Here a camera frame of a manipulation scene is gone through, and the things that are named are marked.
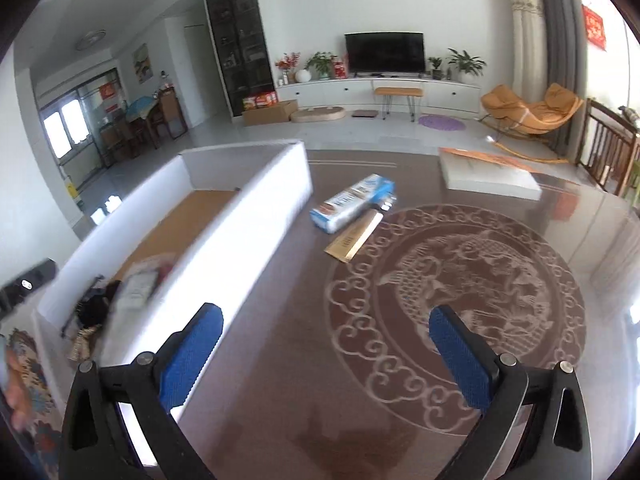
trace potted plant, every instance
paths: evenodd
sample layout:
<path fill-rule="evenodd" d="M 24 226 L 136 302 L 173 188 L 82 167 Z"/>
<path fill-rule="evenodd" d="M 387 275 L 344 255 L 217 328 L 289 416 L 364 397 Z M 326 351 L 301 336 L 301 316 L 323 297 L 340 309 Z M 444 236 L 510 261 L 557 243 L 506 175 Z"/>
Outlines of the potted plant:
<path fill-rule="evenodd" d="M 299 52 L 292 52 L 291 54 L 285 54 L 284 57 L 276 61 L 276 66 L 282 70 L 282 79 L 284 84 L 289 84 L 289 73 L 296 67 L 300 60 Z"/>
<path fill-rule="evenodd" d="M 316 52 L 312 57 L 306 62 L 306 69 L 311 67 L 316 69 L 318 72 L 318 78 L 320 79 L 329 79 L 329 74 L 331 73 L 332 67 L 332 57 L 334 54 L 331 52 Z"/>
<path fill-rule="evenodd" d="M 440 65 L 442 64 L 442 58 L 430 57 L 429 63 L 431 63 L 431 78 L 442 79 L 442 70 L 440 70 Z"/>
<path fill-rule="evenodd" d="M 482 70 L 486 66 L 486 63 L 478 56 L 470 56 L 466 50 L 463 50 L 462 54 L 454 48 L 450 48 L 449 50 L 452 52 L 449 64 L 458 67 L 460 82 L 473 84 L 476 77 L 482 75 Z"/>

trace metal screw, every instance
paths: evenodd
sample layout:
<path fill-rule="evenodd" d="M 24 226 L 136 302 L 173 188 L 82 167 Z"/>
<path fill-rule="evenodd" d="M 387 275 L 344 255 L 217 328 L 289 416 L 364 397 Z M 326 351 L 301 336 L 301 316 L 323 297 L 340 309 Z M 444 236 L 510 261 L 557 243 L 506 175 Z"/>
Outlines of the metal screw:
<path fill-rule="evenodd" d="M 515 366 L 518 360 L 511 354 L 500 354 L 500 362 L 505 366 Z"/>
<path fill-rule="evenodd" d="M 573 366 L 569 361 L 560 361 L 560 369 L 561 369 L 565 374 L 572 374 L 572 373 L 574 373 L 574 366 Z"/>
<path fill-rule="evenodd" d="M 142 366 L 148 365 L 153 360 L 154 360 L 153 352 L 142 352 L 142 354 L 136 357 L 136 362 Z"/>
<path fill-rule="evenodd" d="M 80 366 L 78 367 L 78 370 L 80 370 L 83 374 L 87 373 L 89 370 L 91 370 L 91 368 L 94 367 L 94 362 L 93 361 L 82 361 L 80 363 Z"/>

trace black tv screen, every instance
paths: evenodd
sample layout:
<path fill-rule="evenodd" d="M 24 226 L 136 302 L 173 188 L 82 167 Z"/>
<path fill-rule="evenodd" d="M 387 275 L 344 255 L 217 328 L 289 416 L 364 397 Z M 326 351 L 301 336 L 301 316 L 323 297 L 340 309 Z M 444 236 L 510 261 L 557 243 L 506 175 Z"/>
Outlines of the black tv screen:
<path fill-rule="evenodd" d="M 425 72 L 420 32 L 345 34 L 350 72 Z"/>

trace ceiling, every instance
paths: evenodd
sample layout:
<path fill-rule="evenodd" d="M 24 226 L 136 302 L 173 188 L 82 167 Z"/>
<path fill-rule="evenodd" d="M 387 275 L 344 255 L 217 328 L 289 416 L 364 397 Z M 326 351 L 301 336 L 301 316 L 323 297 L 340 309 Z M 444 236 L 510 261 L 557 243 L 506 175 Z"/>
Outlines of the ceiling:
<path fill-rule="evenodd" d="M 116 55 L 156 17 L 176 15 L 195 2 L 42 0 L 16 38 L 16 70 L 31 67 L 31 76 L 37 82 L 100 50 L 110 49 Z M 82 52 L 76 50 L 82 36 L 100 29 L 107 32 L 104 40 Z"/>

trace plant pot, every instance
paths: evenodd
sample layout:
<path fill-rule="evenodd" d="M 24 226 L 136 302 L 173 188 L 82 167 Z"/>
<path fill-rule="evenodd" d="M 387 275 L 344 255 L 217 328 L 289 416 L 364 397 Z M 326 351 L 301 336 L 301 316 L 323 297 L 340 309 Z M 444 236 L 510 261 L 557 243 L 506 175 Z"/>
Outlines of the plant pot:
<path fill-rule="evenodd" d="M 471 72 L 459 72 L 458 80 L 465 85 L 473 85 L 476 83 L 476 76 Z"/>
<path fill-rule="evenodd" d="M 311 72 L 303 68 L 302 70 L 298 70 L 296 72 L 296 81 L 299 83 L 306 83 L 311 81 Z"/>

